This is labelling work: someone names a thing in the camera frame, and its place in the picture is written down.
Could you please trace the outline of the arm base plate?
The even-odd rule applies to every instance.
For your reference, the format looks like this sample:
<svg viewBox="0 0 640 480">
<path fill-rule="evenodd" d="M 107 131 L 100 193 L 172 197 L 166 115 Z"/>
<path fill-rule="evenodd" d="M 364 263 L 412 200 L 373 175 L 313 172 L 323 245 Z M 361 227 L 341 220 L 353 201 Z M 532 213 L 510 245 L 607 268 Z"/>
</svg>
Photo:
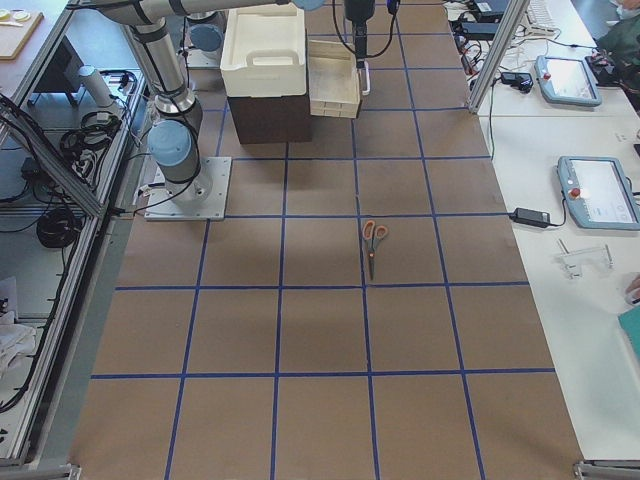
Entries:
<svg viewBox="0 0 640 480">
<path fill-rule="evenodd" d="M 219 69 L 224 37 L 216 32 L 207 32 L 203 37 L 190 38 L 188 63 L 194 69 Z"/>
<path fill-rule="evenodd" d="M 199 221 L 223 220 L 232 169 L 231 157 L 203 157 L 201 170 L 193 183 L 180 195 L 186 184 L 166 183 L 160 168 L 155 181 L 161 182 L 153 189 L 144 210 L 148 221 Z"/>
</svg>

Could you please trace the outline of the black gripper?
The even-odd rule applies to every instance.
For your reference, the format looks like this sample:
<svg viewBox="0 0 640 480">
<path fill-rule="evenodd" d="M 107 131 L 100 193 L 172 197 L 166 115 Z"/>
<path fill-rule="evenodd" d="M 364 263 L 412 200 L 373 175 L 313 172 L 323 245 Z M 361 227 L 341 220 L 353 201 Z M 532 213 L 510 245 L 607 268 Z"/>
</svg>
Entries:
<svg viewBox="0 0 640 480">
<path fill-rule="evenodd" d="M 351 23 L 356 58 L 367 57 L 367 22 L 374 15 L 373 0 L 345 0 L 345 18 Z"/>
</svg>

